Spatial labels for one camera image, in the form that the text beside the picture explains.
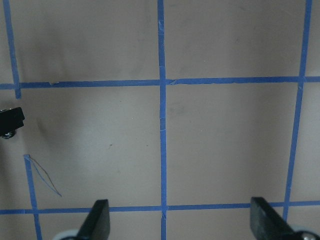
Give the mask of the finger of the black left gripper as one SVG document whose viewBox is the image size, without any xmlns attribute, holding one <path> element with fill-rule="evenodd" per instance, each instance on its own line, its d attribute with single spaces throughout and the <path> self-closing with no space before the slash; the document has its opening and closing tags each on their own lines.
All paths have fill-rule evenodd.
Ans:
<svg viewBox="0 0 320 240">
<path fill-rule="evenodd" d="M 9 133 L 24 126 L 25 116 L 21 107 L 0 111 L 0 132 Z"/>
</svg>

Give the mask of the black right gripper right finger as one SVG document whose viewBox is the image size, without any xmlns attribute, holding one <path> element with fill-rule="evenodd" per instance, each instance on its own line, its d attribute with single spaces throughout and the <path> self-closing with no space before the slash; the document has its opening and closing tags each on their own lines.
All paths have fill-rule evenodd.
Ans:
<svg viewBox="0 0 320 240">
<path fill-rule="evenodd" d="M 250 229 L 256 240 L 297 240 L 296 232 L 263 197 L 250 200 Z"/>
</svg>

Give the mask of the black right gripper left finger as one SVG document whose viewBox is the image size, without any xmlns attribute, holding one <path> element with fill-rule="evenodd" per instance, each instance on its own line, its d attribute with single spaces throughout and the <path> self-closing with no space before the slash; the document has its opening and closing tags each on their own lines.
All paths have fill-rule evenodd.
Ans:
<svg viewBox="0 0 320 240">
<path fill-rule="evenodd" d="M 76 240 L 107 240 L 111 231 L 110 209 L 107 199 L 96 200 L 76 234 Z"/>
</svg>

